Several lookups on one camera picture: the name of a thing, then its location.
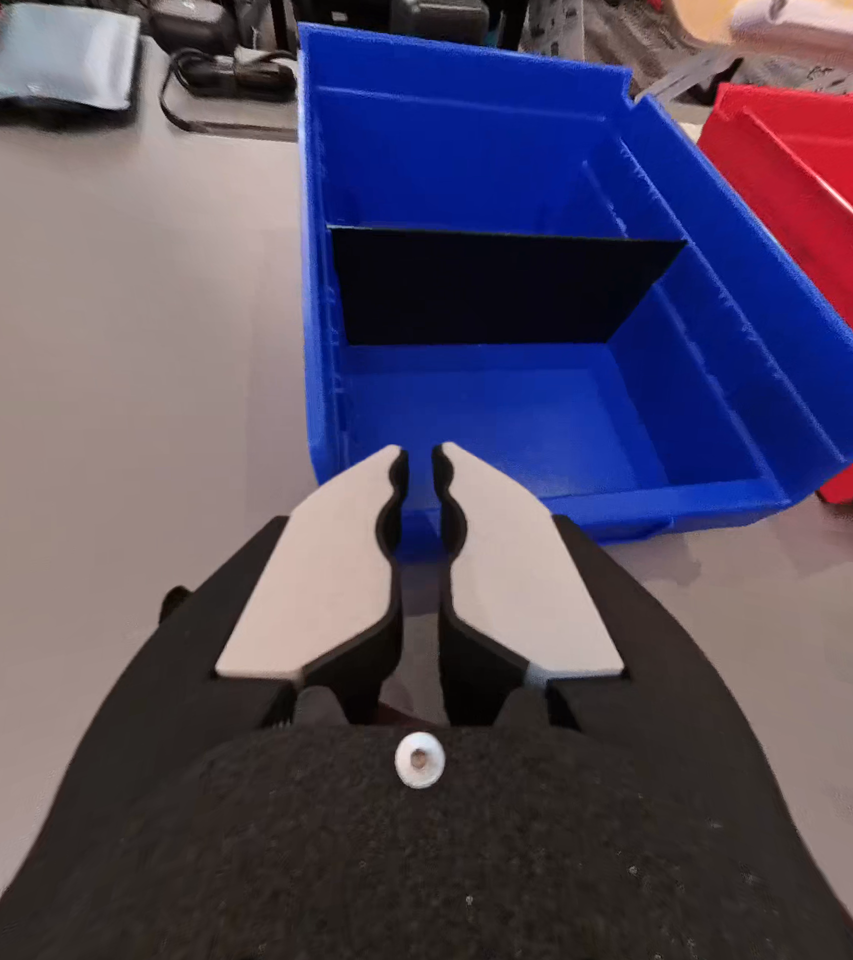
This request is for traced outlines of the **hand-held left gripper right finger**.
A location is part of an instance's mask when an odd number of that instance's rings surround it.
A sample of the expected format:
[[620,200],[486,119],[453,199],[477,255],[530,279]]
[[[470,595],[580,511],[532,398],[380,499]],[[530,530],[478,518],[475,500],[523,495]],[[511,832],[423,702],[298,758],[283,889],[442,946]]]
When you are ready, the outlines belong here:
[[557,519],[453,441],[433,448],[446,566],[438,668],[451,726],[495,723],[517,690],[620,680],[625,662]]

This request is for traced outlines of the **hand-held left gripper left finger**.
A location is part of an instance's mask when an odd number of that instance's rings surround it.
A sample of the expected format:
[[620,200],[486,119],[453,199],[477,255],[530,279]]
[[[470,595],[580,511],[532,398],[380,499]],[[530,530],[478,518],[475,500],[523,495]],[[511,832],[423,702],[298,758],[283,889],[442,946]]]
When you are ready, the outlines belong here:
[[328,690],[375,724],[404,646],[396,551],[409,454],[390,443],[319,486],[281,532],[214,666],[228,681]]

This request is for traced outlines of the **blue storage bin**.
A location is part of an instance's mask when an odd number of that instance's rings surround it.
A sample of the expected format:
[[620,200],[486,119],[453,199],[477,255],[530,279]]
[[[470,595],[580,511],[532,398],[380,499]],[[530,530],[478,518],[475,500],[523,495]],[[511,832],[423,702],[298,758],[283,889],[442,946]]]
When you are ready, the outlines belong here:
[[[853,331],[624,68],[300,28],[304,394],[320,484],[408,453],[400,556],[442,553],[454,442],[601,544],[746,525],[853,463]],[[604,343],[357,346],[331,228],[686,247]]]

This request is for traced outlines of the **red storage bin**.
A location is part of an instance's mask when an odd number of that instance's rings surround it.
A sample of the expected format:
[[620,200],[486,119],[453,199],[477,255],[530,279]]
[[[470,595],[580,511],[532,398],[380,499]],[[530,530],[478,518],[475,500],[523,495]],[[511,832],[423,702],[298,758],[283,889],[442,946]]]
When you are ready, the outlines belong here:
[[698,145],[853,331],[853,94],[723,83]]

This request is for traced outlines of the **grey desk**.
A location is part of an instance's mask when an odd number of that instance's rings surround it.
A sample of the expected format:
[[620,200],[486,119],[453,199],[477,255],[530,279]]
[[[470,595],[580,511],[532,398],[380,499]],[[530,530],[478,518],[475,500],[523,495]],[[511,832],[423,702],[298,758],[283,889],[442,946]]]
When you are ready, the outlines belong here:
[[[313,490],[300,157],[0,126],[0,895],[170,589]],[[697,641],[853,918],[853,513],[608,552]]]

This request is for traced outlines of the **black case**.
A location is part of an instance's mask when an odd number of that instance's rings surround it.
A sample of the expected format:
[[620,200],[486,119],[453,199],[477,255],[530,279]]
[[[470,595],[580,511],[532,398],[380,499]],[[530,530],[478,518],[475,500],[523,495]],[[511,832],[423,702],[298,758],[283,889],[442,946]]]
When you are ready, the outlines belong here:
[[156,45],[167,54],[193,49],[228,55],[240,40],[235,15],[213,1],[151,1],[148,25]]

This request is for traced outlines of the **grey pouch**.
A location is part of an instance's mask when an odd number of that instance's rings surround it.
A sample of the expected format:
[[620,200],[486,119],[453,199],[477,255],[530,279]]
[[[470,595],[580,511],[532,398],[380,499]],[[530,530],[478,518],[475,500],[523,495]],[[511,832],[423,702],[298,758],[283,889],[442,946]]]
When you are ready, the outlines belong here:
[[17,2],[0,13],[0,123],[121,128],[136,118],[143,22],[89,6]]

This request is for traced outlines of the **wooden stand with white base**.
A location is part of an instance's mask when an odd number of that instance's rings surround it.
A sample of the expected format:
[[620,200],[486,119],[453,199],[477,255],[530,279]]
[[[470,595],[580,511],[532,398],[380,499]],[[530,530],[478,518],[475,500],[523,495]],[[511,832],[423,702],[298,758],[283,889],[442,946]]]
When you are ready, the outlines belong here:
[[853,77],[853,1],[674,1],[663,7],[697,53],[640,97],[671,102],[738,58],[786,58]]

